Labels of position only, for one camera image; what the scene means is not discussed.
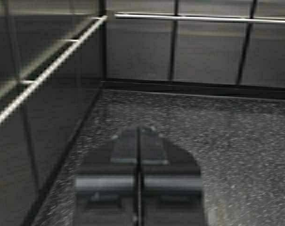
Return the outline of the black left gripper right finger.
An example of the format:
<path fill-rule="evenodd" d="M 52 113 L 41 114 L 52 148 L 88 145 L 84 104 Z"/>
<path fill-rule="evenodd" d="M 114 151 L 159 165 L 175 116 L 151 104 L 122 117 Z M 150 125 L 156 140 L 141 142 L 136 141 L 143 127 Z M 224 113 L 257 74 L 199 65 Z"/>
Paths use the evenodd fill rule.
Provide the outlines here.
<path fill-rule="evenodd" d="M 187 150 L 152 128 L 139 129 L 145 226 L 205 226 L 201 168 Z"/>

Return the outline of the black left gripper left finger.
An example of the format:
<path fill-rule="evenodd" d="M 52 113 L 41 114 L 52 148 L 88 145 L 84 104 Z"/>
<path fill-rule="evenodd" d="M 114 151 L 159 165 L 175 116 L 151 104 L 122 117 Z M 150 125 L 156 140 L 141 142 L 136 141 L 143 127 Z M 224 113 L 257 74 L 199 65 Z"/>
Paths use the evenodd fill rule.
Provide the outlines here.
<path fill-rule="evenodd" d="M 74 178 L 75 226 L 135 224 L 138 128 L 119 131 L 87 153 Z"/>

